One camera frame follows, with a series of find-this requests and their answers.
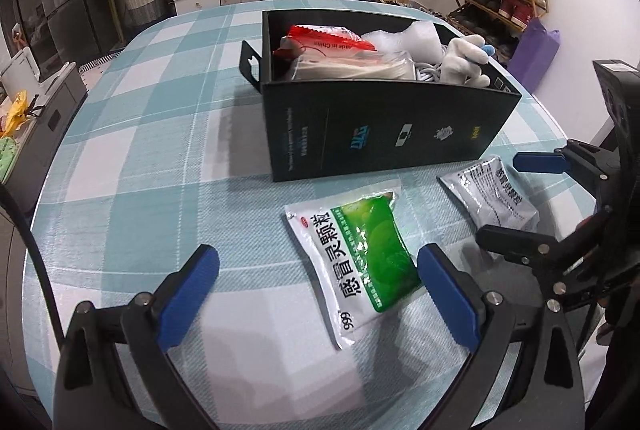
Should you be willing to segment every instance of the green and white medicine packet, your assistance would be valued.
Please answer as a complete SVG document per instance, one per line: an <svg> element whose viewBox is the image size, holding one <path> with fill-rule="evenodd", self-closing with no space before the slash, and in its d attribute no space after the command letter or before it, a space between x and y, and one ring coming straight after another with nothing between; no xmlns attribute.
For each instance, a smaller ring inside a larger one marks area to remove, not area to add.
<svg viewBox="0 0 640 430"><path fill-rule="evenodd" d="M340 348L421 285L392 212L400 190L392 180L285 206L318 274Z"/></svg>

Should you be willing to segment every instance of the red shoe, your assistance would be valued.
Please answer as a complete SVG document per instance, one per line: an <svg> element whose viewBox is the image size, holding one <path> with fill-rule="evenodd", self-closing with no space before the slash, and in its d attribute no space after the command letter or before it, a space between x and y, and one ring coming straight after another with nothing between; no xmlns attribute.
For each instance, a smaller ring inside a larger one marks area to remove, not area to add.
<svg viewBox="0 0 640 430"><path fill-rule="evenodd" d="M529 4L519 2L513 11L511 21L520 27L526 27L533 18L533 8Z"/></svg>
<svg viewBox="0 0 640 430"><path fill-rule="evenodd" d="M518 0L502 0L502 2L500 3L500 11L498 11L498 13L500 13L500 15L505 18L511 18L514 8L519 3L520 2Z"/></svg>

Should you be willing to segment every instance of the purple bag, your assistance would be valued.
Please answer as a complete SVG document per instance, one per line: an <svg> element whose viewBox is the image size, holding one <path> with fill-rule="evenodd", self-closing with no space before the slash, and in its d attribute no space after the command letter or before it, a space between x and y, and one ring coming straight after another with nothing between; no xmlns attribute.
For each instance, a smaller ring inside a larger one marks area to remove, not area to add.
<svg viewBox="0 0 640 430"><path fill-rule="evenodd" d="M539 86L559 47L558 29L547 31L540 19L534 18L522 33L507 70L525 89L533 92Z"/></svg>

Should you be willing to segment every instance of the black box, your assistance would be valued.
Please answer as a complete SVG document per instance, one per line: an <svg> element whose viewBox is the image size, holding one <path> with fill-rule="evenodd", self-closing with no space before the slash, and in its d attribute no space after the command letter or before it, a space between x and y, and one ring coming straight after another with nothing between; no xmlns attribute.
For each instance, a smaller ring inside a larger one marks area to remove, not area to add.
<svg viewBox="0 0 640 430"><path fill-rule="evenodd" d="M273 57L296 24L343 26L358 35L404 31L414 19L385 14L286 9L262 14L262 57L242 43L240 72L262 94L274 181L478 159L521 98L493 66L486 89L411 80L283 81ZM456 35L435 24L440 40ZM259 81L250 60L259 63Z"/></svg>

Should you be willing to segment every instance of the wicker basket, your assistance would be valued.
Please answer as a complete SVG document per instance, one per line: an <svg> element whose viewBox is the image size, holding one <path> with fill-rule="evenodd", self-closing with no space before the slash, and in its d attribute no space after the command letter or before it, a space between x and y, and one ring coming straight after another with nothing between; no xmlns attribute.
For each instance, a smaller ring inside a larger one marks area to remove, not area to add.
<svg viewBox="0 0 640 430"><path fill-rule="evenodd" d="M167 16L165 0L124 0L136 26L158 22Z"/></svg>

